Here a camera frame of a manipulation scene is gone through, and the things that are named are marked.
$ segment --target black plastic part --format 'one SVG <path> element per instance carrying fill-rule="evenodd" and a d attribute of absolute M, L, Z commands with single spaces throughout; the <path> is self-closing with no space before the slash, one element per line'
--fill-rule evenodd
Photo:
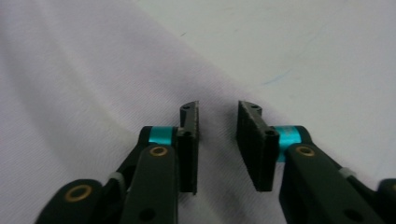
<path fill-rule="evenodd" d="M 239 101 L 236 140 L 256 190 L 271 191 L 279 134 L 264 122 L 261 107 Z"/>
<path fill-rule="evenodd" d="M 165 154 L 155 156 L 153 150 Z M 177 162 L 172 147 L 153 145 L 141 152 L 120 219 L 120 224 L 131 223 L 177 223 Z"/>
<path fill-rule="evenodd" d="M 388 224 L 396 223 L 396 179 L 385 179 L 381 181 L 375 195 L 377 199 L 377 213 Z"/>
<path fill-rule="evenodd" d="M 98 223 L 102 185 L 91 179 L 73 181 L 56 192 L 36 224 Z"/>
<path fill-rule="evenodd" d="M 199 141 L 198 102 L 180 108 L 180 128 L 177 132 L 177 155 L 181 192 L 197 192 Z"/>
<path fill-rule="evenodd" d="M 279 200 L 289 224 L 384 223 L 313 145 L 294 144 L 287 150 Z"/>

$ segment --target white fabric surface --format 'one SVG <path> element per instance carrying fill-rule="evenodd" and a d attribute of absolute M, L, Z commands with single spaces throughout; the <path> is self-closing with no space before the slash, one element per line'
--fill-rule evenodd
<path fill-rule="evenodd" d="M 240 99 L 261 105 L 270 124 L 304 125 L 244 92 L 131 2 L 1 1 L 0 223 L 33 223 L 77 178 L 105 183 L 143 126 L 178 125 L 178 107 L 194 100 L 198 194 L 180 196 L 179 223 L 285 223 L 278 188 L 256 192 L 236 147 Z"/>

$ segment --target screw hole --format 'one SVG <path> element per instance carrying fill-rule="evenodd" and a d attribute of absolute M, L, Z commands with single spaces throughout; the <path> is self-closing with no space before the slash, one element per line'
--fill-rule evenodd
<path fill-rule="evenodd" d="M 142 221 L 151 221 L 155 218 L 155 211 L 152 208 L 146 208 L 145 210 L 141 211 L 139 214 L 139 218 Z"/>
<path fill-rule="evenodd" d="M 359 212 L 357 212 L 357 211 L 355 211 L 355 210 L 353 210 L 353 209 L 347 209 L 347 210 L 345 210 L 345 211 L 344 211 L 344 214 L 345 214 L 349 219 L 351 219 L 352 221 L 363 222 L 363 216 L 362 216 Z"/>

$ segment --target cyan spacer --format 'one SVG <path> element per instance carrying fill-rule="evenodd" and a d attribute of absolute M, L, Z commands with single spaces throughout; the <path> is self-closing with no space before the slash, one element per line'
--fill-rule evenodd
<path fill-rule="evenodd" d="M 301 135 L 295 126 L 275 126 L 279 133 L 279 157 L 277 161 L 285 162 L 285 151 L 294 143 L 302 143 Z"/>
<path fill-rule="evenodd" d="M 159 145 L 172 146 L 172 135 L 174 127 L 153 126 L 148 141 Z"/>

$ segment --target gold screw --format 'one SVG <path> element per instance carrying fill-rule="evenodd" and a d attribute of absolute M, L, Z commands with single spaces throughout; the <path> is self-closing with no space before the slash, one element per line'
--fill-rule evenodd
<path fill-rule="evenodd" d="M 77 190 L 84 189 L 78 196 L 73 195 Z M 64 199 L 69 203 L 76 203 L 88 197 L 92 193 L 92 187 L 89 185 L 78 185 L 67 191 L 64 195 Z"/>

